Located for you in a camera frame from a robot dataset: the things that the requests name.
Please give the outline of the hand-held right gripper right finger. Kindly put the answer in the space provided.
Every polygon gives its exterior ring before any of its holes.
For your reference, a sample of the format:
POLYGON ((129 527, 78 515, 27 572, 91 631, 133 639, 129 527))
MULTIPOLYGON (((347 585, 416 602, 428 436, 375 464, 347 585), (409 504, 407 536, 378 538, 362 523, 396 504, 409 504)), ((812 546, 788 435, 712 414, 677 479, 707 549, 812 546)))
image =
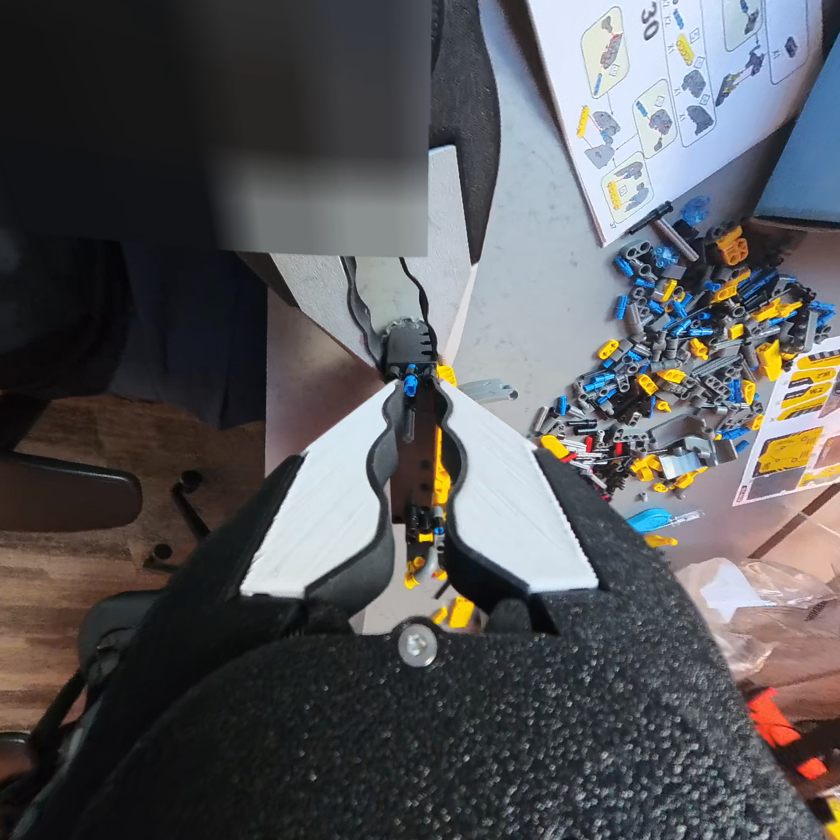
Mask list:
POLYGON ((436 384, 447 503, 445 563, 463 596, 585 592, 599 579, 538 450, 451 384, 436 384))

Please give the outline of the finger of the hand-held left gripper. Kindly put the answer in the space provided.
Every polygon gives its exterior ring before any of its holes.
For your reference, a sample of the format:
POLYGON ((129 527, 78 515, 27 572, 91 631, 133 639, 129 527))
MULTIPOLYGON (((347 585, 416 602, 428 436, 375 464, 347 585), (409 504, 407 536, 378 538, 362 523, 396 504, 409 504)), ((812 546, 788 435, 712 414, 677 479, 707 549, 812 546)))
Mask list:
POLYGON ((429 321, 441 355, 456 355, 474 290, 459 163, 453 144, 430 150, 427 172, 427 255, 406 258, 428 301, 429 321))
POLYGON ((372 350, 371 328, 354 311, 354 269, 340 256, 269 255, 284 288, 302 313, 334 342, 378 370, 382 352, 372 350))

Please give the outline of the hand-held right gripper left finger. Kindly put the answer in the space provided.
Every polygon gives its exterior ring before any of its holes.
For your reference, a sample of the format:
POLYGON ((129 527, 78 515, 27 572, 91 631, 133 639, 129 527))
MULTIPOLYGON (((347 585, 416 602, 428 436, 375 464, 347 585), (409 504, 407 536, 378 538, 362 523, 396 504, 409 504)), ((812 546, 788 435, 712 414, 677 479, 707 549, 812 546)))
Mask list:
POLYGON ((403 387, 389 382, 308 446, 242 595, 373 602, 385 591, 395 561, 387 487, 403 419, 403 387))

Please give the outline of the yellow toy brick vehicle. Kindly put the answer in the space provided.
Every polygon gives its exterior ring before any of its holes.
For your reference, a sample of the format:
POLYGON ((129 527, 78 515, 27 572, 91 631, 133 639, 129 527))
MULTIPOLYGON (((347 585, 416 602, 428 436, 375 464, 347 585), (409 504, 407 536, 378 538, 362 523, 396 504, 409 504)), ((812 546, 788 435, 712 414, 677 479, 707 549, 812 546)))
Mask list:
MULTIPOLYGON (((424 371, 409 364, 407 371, 417 374, 419 385, 414 399, 405 396, 396 435, 399 464, 390 484, 395 570, 384 594, 367 608, 363 630, 383 634, 407 617, 424 616, 445 631, 477 634, 487 617, 457 593, 445 570, 450 478, 442 461, 434 385, 457 380, 451 368, 437 362, 424 371)), ((391 377, 403 387, 405 373, 391 377)))

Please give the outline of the grey desk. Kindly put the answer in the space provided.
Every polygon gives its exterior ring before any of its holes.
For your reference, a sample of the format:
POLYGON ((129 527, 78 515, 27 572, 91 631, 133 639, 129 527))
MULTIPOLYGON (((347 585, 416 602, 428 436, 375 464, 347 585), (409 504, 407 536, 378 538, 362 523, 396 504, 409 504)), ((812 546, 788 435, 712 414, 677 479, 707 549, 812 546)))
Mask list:
MULTIPOLYGON (((559 134, 524 2, 480 2, 500 99, 500 167, 486 242, 455 358, 458 381, 497 377, 519 392, 489 405, 522 433, 611 335, 621 283, 616 246, 599 246, 559 134)), ((349 352, 281 301, 269 304, 266 471, 300 451, 375 390, 349 352)), ((676 569, 714 558, 787 564, 828 581, 838 573, 838 485, 733 507, 742 461, 712 469, 684 500, 700 509, 668 528, 676 569)))

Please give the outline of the black chair base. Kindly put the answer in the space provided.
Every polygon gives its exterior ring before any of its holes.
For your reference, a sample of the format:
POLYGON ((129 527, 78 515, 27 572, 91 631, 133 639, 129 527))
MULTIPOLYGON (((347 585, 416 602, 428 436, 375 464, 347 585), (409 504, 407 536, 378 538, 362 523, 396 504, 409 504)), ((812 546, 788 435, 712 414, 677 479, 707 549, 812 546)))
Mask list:
MULTIPOLYGON (((197 543, 205 540, 210 533, 200 514, 194 508, 191 496, 204 482, 203 474, 195 469, 188 469, 181 473, 170 490, 175 508, 197 543)), ((180 567, 179 562, 173 562, 174 552, 168 543, 157 543, 142 563, 142 569, 155 574, 173 574, 180 567)))

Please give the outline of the light blue curved brick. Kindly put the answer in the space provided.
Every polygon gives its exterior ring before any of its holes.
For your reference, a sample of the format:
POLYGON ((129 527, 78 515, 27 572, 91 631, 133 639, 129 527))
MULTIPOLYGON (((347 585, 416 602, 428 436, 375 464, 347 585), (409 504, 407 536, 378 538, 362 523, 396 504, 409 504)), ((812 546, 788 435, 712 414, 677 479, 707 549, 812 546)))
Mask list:
POLYGON ((663 534, 662 531, 699 520, 704 516, 702 510, 674 514, 664 508, 648 508, 628 518, 626 523, 643 538, 649 548, 658 550, 679 545, 679 541, 673 535, 663 534))

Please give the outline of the person's legs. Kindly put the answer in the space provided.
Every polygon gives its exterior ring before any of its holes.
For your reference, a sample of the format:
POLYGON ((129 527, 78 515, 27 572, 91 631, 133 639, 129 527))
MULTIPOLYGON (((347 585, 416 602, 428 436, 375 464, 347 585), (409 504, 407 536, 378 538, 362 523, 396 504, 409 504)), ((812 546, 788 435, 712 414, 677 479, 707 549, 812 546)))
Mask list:
POLYGON ((1 232, 1 387, 266 418, 268 287, 235 253, 1 232))

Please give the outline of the building instruction booklet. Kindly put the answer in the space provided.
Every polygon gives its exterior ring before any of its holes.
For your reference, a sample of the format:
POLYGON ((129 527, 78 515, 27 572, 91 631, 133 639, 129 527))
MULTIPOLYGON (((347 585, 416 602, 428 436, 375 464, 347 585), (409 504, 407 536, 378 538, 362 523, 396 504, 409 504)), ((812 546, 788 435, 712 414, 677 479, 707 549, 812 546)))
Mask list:
POLYGON ((530 1, 553 107, 602 245, 795 116, 819 1, 530 1))

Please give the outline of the pile of loose toy bricks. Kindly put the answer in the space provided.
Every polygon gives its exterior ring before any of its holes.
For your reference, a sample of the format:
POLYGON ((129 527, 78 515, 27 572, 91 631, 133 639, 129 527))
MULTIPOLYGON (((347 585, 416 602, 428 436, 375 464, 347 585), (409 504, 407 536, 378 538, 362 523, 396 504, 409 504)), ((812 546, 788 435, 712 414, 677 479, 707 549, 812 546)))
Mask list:
POLYGON ((647 217, 665 226, 659 243, 622 247, 617 337, 532 422, 532 441, 606 501, 630 479, 682 499, 698 477, 738 460, 767 422, 762 382, 791 375, 781 423, 817 417, 838 396, 838 351, 826 343, 837 305, 783 273, 785 249, 773 240, 751 248, 733 222, 702 232, 709 204, 693 198, 669 223, 667 203, 647 217))

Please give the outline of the clear plastic bags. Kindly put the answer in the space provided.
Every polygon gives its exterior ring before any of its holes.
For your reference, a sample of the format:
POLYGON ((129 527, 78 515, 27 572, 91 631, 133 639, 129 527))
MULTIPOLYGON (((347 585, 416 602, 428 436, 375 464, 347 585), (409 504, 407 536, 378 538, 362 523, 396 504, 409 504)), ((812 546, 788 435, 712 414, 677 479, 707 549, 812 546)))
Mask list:
POLYGON ((838 676, 837 576, 822 581, 784 564, 716 558, 675 577, 737 683, 780 688, 838 676))

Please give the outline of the yellow sticker sheet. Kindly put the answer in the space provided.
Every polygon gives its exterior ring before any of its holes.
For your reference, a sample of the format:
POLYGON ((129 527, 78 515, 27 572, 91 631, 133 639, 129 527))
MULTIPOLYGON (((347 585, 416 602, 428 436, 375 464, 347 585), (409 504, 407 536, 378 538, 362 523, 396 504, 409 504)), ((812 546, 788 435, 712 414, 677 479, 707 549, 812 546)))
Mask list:
POLYGON ((839 338, 792 361, 748 448, 734 507, 839 481, 839 338))

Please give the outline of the red orange plastic piece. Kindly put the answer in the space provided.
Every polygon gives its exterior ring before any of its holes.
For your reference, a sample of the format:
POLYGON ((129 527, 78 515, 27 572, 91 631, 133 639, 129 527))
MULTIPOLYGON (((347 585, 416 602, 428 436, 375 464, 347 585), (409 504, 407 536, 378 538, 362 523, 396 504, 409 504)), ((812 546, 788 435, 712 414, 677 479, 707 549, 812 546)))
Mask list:
POLYGON ((777 764, 804 798, 838 786, 839 720, 792 722, 777 703, 774 688, 744 695, 752 723, 777 764))

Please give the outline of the blue toy box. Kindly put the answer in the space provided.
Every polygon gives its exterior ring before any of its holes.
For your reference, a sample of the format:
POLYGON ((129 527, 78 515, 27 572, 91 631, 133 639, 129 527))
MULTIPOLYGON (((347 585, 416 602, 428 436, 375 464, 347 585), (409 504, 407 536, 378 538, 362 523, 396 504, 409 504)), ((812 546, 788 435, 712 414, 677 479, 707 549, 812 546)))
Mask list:
POLYGON ((839 228, 839 76, 832 53, 755 207, 761 223, 807 232, 839 228))

